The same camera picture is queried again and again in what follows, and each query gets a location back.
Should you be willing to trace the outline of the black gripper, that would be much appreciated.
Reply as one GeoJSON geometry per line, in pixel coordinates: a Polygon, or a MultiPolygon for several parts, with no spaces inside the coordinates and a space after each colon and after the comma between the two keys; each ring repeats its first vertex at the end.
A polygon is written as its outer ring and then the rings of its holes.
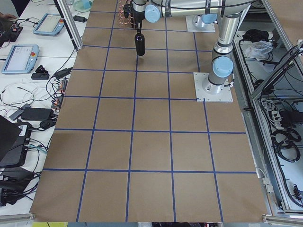
{"type": "Polygon", "coordinates": [[[135,19],[135,28],[142,28],[142,19],[141,18],[136,18],[135,19]]]}

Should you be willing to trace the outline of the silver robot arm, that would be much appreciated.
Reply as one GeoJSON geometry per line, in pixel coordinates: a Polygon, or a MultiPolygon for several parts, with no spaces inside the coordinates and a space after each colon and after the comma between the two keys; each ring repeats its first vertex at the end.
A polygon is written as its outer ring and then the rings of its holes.
{"type": "Polygon", "coordinates": [[[218,14],[203,14],[194,16],[192,23],[195,27],[205,27],[217,21],[218,14]]]}
{"type": "Polygon", "coordinates": [[[142,22],[156,23],[160,18],[184,17],[201,38],[215,41],[212,50],[211,71],[202,82],[205,92],[216,95],[223,90],[231,75],[230,59],[233,40],[243,17],[253,2],[251,0],[127,0],[123,6],[125,18],[132,16],[137,55],[145,54],[145,37],[142,22]]]}

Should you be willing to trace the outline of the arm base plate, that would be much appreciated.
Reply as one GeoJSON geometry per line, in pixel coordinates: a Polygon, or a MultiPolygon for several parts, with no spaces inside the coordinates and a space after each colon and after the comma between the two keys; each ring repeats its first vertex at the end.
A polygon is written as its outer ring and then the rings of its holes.
{"type": "Polygon", "coordinates": [[[186,16],[188,32],[215,33],[216,14],[186,16]]]}
{"type": "Polygon", "coordinates": [[[228,79],[224,84],[214,85],[208,80],[209,73],[194,72],[196,100],[198,102],[231,103],[233,102],[228,79]]]}

